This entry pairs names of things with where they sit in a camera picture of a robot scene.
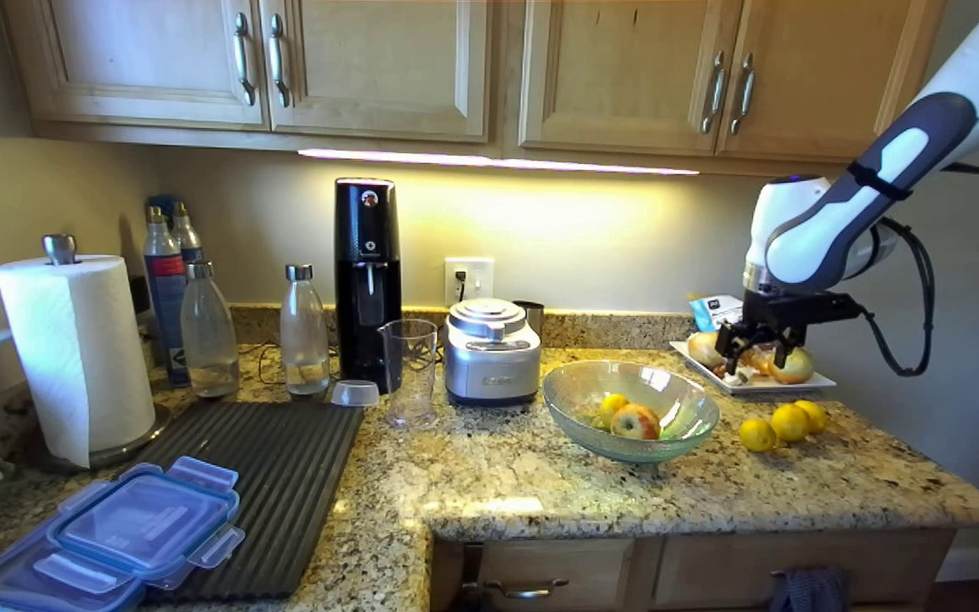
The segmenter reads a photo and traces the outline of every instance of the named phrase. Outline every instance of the upper cabinet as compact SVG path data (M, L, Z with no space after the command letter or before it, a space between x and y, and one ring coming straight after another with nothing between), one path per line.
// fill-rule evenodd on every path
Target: upper cabinet
M38 118L489 136L485 0L5 0Z
M849 160L920 86L937 0L529 0L520 147Z

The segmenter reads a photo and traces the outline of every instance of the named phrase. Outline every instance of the paper towel roll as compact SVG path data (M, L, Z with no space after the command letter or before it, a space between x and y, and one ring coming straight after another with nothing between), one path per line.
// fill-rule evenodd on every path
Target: paper towel roll
M129 446L152 427L123 259L6 262L0 295L51 457L89 468L94 452Z

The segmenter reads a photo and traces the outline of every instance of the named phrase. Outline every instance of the electrical outlet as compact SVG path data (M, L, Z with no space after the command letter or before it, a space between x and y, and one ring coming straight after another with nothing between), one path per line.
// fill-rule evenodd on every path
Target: electrical outlet
M485 254L449 254L447 259L447 305L460 300L493 295L493 259Z

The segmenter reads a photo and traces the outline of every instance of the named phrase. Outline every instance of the dish drying mat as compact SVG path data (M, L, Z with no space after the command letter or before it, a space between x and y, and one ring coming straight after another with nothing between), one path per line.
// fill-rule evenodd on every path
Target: dish drying mat
M324 402L215 402L194 403L138 452L170 466L197 457L239 468L244 543L218 570L194 570L176 591L145 601L282 601L314 561L346 452L358 407Z

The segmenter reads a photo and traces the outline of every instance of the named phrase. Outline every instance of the wooden cabinet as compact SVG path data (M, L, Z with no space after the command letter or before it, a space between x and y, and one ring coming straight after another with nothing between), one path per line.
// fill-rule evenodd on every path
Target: wooden cabinet
M937 0L529 0L524 148L849 160L920 86Z
M38 118L489 136L485 0L6 0Z
M700 612L766 607L779 570L835 567L849 607L925 607L957 531L790 531L637 540L438 540L433 607L447 612L465 574L493 607Z

